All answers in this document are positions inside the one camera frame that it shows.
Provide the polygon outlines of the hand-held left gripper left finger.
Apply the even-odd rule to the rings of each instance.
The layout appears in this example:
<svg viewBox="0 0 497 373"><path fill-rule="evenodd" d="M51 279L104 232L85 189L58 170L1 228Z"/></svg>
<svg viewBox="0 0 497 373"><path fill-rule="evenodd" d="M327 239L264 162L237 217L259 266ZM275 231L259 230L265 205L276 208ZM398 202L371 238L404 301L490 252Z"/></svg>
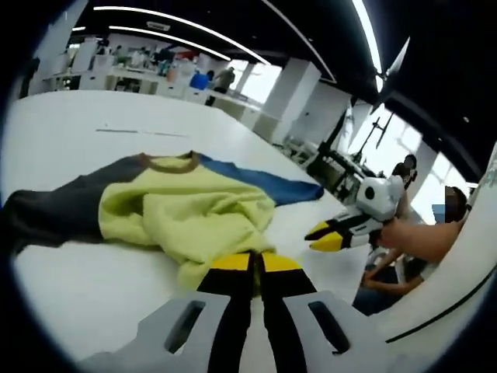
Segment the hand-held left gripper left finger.
<svg viewBox="0 0 497 373"><path fill-rule="evenodd" d="M251 253L212 263L198 288L142 319L114 352L80 361L83 372L237 372L251 322Z"/></svg>

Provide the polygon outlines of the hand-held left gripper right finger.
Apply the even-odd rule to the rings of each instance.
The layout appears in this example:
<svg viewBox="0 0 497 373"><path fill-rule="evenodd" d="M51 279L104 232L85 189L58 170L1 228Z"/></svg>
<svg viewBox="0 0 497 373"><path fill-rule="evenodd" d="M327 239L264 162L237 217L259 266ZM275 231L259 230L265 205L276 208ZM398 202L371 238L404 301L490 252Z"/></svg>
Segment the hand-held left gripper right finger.
<svg viewBox="0 0 497 373"><path fill-rule="evenodd" d="M264 325L278 372L386 372L374 324L331 291L317 291L298 262L260 260Z"/></svg>

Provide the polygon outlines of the person's right hand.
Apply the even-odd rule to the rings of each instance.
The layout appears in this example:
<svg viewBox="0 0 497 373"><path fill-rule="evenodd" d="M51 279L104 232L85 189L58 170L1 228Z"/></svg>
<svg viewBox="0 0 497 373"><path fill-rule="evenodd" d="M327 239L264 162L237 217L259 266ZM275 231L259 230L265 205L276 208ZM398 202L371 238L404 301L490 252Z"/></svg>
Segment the person's right hand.
<svg viewBox="0 0 497 373"><path fill-rule="evenodd" d="M393 218L377 232L373 243L387 249L400 249L405 240L405 228L405 221Z"/></svg>

